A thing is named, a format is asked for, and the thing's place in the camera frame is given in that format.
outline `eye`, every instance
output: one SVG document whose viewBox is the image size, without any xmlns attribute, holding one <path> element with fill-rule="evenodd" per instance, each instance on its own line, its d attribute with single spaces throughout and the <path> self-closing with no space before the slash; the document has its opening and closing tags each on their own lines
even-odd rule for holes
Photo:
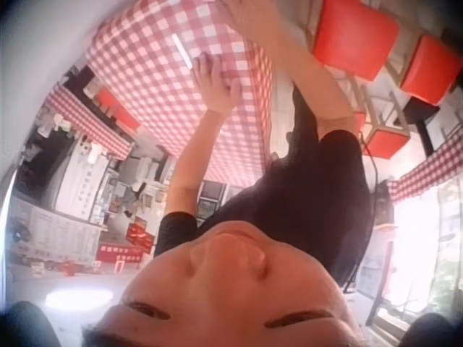
<svg viewBox="0 0 463 347">
<path fill-rule="evenodd" d="M 265 327 L 274 329 L 276 327 L 286 327 L 287 325 L 305 322 L 307 320 L 318 320 L 320 318 L 332 318 L 333 315 L 327 311 L 306 311 L 287 314 L 277 320 L 270 320 L 264 324 Z"/>
<path fill-rule="evenodd" d="M 144 304 L 142 302 L 133 301 L 133 302 L 127 303 L 126 305 L 141 314 L 145 314 L 149 317 L 156 318 L 158 320 L 170 320 L 171 319 L 171 316 L 169 313 L 165 313 L 161 311 L 160 309 Z"/>
</svg>

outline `hand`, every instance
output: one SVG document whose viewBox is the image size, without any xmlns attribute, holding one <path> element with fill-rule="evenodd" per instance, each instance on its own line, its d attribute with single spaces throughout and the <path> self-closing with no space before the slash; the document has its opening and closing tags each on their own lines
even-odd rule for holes
<svg viewBox="0 0 463 347">
<path fill-rule="evenodd" d="M 273 0 L 217 0 L 216 6 L 229 27 L 264 48 L 284 31 Z"/>
<path fill-rule="evenodd" d="M 241 101 L 241 86 L 236 79 L 227 87 L 220 76 L 220 65 L 217 56 L 211 62 L 206 53 L 201 53 L 193 61 L 192 75 L 208 110 L 226 116 Z"/>
</svg>

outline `red checkered tablecloth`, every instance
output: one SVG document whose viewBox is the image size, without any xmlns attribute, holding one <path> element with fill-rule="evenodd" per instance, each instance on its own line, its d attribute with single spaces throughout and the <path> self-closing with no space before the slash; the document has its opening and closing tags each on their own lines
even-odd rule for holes
<svg viewBox="0 0 463 347">
<path fill-rule="evenodd" d="M 392 202 L 416 197 L 463 172 L 463 128 L 459 128 L 442 146 L 419 166 L 398 181 L 389 181 Z"/>
<path fill-rule="evenodd" d="M 130 152 L 131 145 L 118 134 L 109 129 L 91 111 L 85 107 L 68 89 L 58 87 L 48 94 L 45 106 L 61 114 L 77 131 L 86 134 L 113 154 L 124 160 Z"/>
<path fill-rule="evenodd" d="M 220 23 L 206 1 L 143 0 L 107 22 L 88 51 L 90 68 L 170 153 L 179 156 L 205 111 L 174 43 L 191 59 L 221 57 L 226 81 L 240 78 L 241 104 L 217 139 L 206 179 L 247 187 L 263 174 L 271 133 L 271 63 Z"/>
</svg>

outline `person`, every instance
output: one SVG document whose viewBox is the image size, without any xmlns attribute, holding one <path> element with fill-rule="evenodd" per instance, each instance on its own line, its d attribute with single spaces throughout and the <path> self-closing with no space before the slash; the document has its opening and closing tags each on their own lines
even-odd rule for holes
<svg viewBox="0 0 463 347">
<path fill-rule="evenodd" d="M 370 233 L 370 193 L 352 108 L 335 79 L 286 33 L 269 0 L 220 0 L 226 24 L 294 81 L 288 156 L 197 227 L 200 184 L 241 101 L 219 58 L 192 77 L 207 106 L 177 161 L 153 260 L 85 346 L 358 346 L 340 286 Z"/>
</svg>

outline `black shirt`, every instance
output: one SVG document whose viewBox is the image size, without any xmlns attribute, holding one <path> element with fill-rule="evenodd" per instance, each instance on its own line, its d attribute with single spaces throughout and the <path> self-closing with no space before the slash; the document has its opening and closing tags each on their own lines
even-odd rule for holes
<svg viewBox="0 0 463 347">
<path fill-rule="evenodd" d="M 199 228 L 187 213 L 166 215 L 155 256 L 220 222 L 244 220 L 315 257 L 342 286 L 360 261 L 371 232 L 360 145 L 352 134 L 338 130 L 310 150 L 296 152 L 273 163 L 253 187 L 228 201 Z"/>
</svg>

